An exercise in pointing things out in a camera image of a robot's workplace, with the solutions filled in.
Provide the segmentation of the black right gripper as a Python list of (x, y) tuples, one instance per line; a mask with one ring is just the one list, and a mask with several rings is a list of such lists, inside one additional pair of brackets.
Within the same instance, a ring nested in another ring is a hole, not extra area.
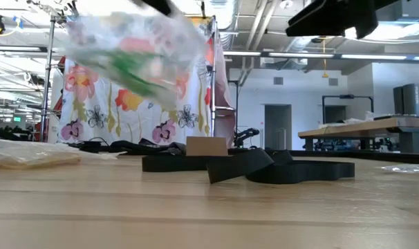
[(399, 0), (325, 0), (313, 1), (288, 21), (289, 37), (345, 35), (355, 29), (358, 39), (378, 27), (376, 12)]

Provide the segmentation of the wide black rubber band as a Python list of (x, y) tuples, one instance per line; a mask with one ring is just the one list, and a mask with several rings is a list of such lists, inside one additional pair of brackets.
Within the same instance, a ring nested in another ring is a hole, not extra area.
[(355, 177), (354, 163), (294, 160), (288, 151), (275, 152), (271, 159), (273, 164), (248, 174), (246, 178), (256, 183), (283, 185)]
[(143, 172), (188, 172), (207, 169), (210, 163), (225, 163), (230, 156), (150, 155), (142, 158)]
[(209, 182), (219, 183), (264, 169), (273, 159), (262, 149), (252, 149), (234, 156), (223, 156), (206, 163)]

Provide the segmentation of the ceiling light strip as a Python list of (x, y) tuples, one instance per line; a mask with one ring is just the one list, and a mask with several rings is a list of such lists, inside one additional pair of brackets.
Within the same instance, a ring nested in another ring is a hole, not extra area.
[(268, 53), (268, 57), (280, 57), (280, 58), (318, 58), (318, 59), (330, 59), (334, 58), (337, 54), (328, 53)]
[(372, 60), (404, 60), (404, 55), (359, 55), (359, 54), (343, 54), (343, 59), (372, 59)]

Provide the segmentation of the pale pink cloth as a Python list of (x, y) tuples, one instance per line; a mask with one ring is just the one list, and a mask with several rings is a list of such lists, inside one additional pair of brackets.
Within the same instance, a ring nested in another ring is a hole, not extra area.
[[(215, 104), (217, 107), (234, 108), (233, 101), (228, 86), (225, 58), (223, 46), (216, 46), (216, 84), (215, 84)], [(215, 136), (224, 137), (227, 147), (230, 148), (234, 142), (235, 112), (229, 110), (216, 111)]]

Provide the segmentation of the double door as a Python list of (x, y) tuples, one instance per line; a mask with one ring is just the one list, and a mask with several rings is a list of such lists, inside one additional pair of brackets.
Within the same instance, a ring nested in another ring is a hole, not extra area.
[(292, 107), (290, 104), (265, 105), (265, 148), (292, 149)]

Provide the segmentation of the grey cylinder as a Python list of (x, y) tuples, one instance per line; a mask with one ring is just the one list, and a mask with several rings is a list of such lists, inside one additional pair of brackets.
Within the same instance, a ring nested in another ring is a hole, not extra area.
[(419, 88), (416, 84), (402, 87), (404, 114), (419, 116)]
[(404, 113), (404, 104), (403, 104), (403, 88), (401, 86), (395, 87), (393, 89), (393, 101), (395, 114)]

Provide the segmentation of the wooden top workbench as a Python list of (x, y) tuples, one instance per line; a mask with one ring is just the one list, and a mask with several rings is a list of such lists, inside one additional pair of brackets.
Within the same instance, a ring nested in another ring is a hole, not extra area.
[(313, 150), (314, 139), (345, 139), (363, 140), (381, 138), (397, 133), (399, 149), (402, 154), (419, 154), (419, 118), (399, 117), (386, 118), (346, 124), (342, 126), (329, 126), (321, 129), (302, 131), (298, 133), (305, 140), (306, 151)]

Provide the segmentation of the black light stand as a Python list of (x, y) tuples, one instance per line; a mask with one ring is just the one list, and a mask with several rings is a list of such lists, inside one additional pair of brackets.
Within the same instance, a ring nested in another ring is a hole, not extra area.
[(239, 80), (228, 80), (228, 84), (234, 84), (236, 87), (234, 146), (236, 148), (243, 148), (243, 144), (239, 141)]

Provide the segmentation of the floral print curtain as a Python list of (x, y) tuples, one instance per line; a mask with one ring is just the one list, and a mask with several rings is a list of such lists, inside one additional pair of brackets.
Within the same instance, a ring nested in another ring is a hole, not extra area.
[(204, 36), (206, 49), (193, 69), (176, 80), (180, 93), (174, 109), (143, 98), (66, 56), (59, 139), (111, 143), (144, 138), (167, 145), (183, 143), (188, 136), (209, 136), (214, 24), (210, 18), (187, 19)]

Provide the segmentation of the black work gloves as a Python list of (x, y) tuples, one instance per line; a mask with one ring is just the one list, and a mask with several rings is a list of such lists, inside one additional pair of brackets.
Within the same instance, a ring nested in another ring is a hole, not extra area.
[(185, 155), (186, 145), (178, 142), (171, 142), (168, 145), (157, 145), (142, 138), (139, 143), (132, 143), (126, 140), (119, 140), (110, 144), (113, 152), (126, 152), (128, 155), (149, 156), (155, 154)]

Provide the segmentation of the brown cardboard box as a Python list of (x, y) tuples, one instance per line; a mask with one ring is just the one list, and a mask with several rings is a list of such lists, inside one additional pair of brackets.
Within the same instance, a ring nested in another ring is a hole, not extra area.
[(226, 139), (221, 137), (188, 136), (187, 156), (228, 156)]

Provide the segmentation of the black metal stand frame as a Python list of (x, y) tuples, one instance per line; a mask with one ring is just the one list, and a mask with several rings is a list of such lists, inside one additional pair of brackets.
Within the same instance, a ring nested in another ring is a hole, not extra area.
[(346, 95), (323, 95), (322, 96), (322, 117), (323, 117), (323, 124), (326, 124), (326, 106), (325, 106), (325, 99), (326, 98), (339, 98), (342, 100), (352, 100), (355, 98), (367, 98), (371, 103), (371, 112), (374, 112), (374, 100), (371, 96), (360, 96), (360, 95), (353, 95), (353, 94), (346, 94)]

